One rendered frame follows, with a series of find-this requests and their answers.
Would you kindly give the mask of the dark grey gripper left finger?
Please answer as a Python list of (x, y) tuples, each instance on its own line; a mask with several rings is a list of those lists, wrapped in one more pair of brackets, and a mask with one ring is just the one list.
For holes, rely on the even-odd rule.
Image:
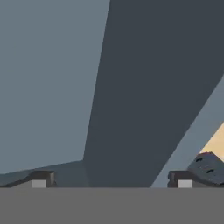
[(12, 187), (49, 188), (56, 186), (54, 171), (33, 171), (25, 178), (6, 184), (5, 188)]

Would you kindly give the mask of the dark grey tongs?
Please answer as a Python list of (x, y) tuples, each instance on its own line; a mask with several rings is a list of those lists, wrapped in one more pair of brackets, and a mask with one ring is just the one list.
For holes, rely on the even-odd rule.
[(211, 151), (198, 154), (187, 170), (200, 179), (224, 186), (224, 162)]

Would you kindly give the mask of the dark grey drawer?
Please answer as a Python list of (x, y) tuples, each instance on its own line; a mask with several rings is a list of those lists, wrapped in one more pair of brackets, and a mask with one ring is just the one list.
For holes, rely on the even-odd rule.
[(224, 73), (224, 0), (110, 0), (83, 163), (149, 187)]

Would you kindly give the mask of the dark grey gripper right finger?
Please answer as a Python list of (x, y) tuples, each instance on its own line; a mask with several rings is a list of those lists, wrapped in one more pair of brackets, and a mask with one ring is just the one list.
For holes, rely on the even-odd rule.
[(168, 184), (170, 188), (203, 188), (221, 187), (224, 188), (224, 181), (216, 184), (211, 180), (199, 178), (190, 171), (169, 171)]

